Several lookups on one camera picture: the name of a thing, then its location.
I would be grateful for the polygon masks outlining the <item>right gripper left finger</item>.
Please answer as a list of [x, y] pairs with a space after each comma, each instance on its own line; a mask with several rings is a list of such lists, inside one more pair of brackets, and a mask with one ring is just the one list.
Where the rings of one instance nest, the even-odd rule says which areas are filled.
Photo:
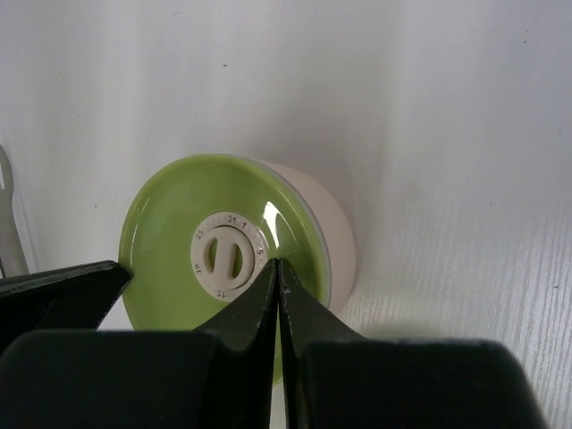
[[276, 274], [189, 331], [24, 333], [1, 347], [2, 427], [267, 426]]

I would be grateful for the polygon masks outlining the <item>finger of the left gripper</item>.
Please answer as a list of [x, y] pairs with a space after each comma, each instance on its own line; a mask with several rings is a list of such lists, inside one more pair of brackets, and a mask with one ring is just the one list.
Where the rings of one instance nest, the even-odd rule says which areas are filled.
[[5, 278], [1, 281], [1, 347], [26, 332], [96, 329], [132, 278], [114, 261]]

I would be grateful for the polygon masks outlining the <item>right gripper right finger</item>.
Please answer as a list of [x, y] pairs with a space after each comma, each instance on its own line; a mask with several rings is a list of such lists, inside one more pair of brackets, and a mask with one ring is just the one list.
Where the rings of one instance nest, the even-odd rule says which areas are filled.
[[495, 341], [374, 341], [277, 263], [290, 428], [543, 428], [514, 356]]

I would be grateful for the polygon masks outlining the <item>silver metal tongs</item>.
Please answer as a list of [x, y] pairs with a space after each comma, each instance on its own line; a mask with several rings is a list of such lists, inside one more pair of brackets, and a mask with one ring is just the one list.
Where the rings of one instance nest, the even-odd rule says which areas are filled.
[[13, 169], [1, 147], [1, 278], [29, 273], [13, 211]]

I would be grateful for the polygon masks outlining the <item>green round lid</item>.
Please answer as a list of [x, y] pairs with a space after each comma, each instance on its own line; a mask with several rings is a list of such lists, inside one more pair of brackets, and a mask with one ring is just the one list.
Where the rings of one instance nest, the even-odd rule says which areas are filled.
[[126, 215], [122, 294], [137, 330], [191, 330], [245, 292], [273, 258], [288, 260], [321, 303], [331, 265], [310, 199], [279, 165], [189, 156], [158, 171]]

